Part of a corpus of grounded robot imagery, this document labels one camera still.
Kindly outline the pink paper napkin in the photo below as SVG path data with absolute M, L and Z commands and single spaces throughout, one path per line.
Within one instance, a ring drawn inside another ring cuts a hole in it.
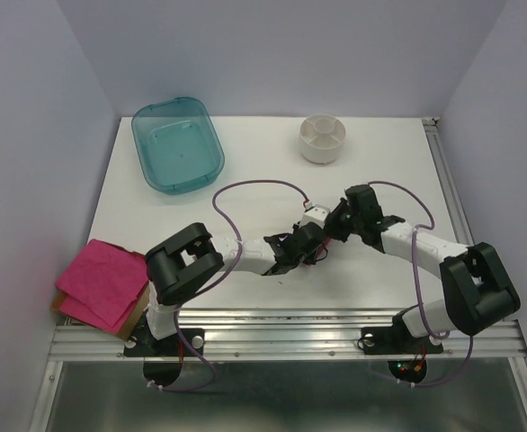
M 328 255 L 327 246 L 329 243 L 330 243 L 330 238 L 328 238 L 316 251 L 308 255 L 304 259 L 303 264 L 306 266 L 312 266 L 312 265 L 314 266 L 318 262 L 325 260 Z

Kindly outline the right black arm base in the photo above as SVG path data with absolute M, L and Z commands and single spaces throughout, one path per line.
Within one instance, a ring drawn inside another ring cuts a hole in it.
M 367 356 L 441 354 L 443 345 L 434 345 L 428 336 L 413 337 L 403 316 L 417 307 L 402 310 L 392 318 L 390 326 L 364 327 L 356 346 Z

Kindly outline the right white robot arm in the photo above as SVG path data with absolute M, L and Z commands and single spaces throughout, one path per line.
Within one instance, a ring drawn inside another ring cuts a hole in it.
M 402 310 L 390 326 L 369 330 L 369 339 L 409 351 L 452 331 L 472 338 L 520 309 L 520 297 L 493 246 L 444 240 L 432 235 L 432 222 L 413 226 L 385 215 L 373 186 L 348 188 L 324 225 L 333 240 L 357 235 L 365 245 L 412 266 L 416 305 Z

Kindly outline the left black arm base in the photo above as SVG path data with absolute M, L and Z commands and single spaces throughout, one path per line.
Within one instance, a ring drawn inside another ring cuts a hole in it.
M 155 339 L 147 326 L 136 328 L 123 348 L 125 357 L 184 357 L 193 356 L 177 333 Z

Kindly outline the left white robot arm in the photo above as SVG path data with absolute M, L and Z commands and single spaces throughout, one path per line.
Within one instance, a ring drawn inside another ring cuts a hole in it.
M 314 222 L 257 240 L 214 238 L 199 222 L 182 229 L 145 254 L 149 285 L 145 344 L 155 354 L 169 353 L 175 346 L 175 312 L 204 285 L 216 283 L 216 274 L 285 275 L 311 263 L 325 240 Z

